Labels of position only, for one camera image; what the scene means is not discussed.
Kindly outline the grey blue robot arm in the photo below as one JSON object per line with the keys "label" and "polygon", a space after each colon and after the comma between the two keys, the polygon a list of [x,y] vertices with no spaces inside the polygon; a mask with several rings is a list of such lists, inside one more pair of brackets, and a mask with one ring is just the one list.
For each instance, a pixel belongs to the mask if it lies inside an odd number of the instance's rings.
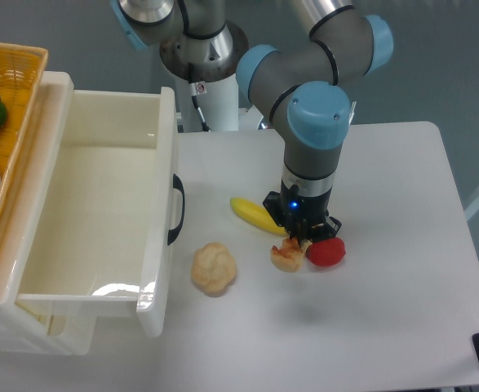
{"label": "grey blue robot arm", "polygon": [[360,15],[350,1],[292,6],[308,42],[286,55],[251,47],[222,1],[111,4],[134,48],[158,45],[184,131],[236,131],[240,96],[275,129],[285,144],[281,188],[264,207],[292,238],[317,243],[341,226],[328,203],[355,108],[342,86],[385,65],[393,35],[383,19]]}

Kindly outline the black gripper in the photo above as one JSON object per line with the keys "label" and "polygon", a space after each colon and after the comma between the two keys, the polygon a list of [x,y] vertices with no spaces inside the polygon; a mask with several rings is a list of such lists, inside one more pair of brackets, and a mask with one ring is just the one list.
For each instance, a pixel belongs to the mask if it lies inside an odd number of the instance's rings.
{"label": "black gripper", "polygon": [[274,222],[285,229],[289,238],[299,240],[301,247],[307,241],[335,238],[342,223],[328,212],[331,191],[310,197],[299,192],[298,185],[287,188],[281,183],[281,191],[269,192],[263,206]]}

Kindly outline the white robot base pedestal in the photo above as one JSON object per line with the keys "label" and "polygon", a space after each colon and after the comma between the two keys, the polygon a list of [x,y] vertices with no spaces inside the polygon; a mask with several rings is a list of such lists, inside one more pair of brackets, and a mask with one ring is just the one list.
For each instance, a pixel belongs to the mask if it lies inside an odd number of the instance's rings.
{"label": "white robot base pedestal", "polygon": [[183,132],[238,129],[236,68],[248,49],[247,36],[229,20],[212,37],[182,33],[161,43],[162,63],[175,80]]}

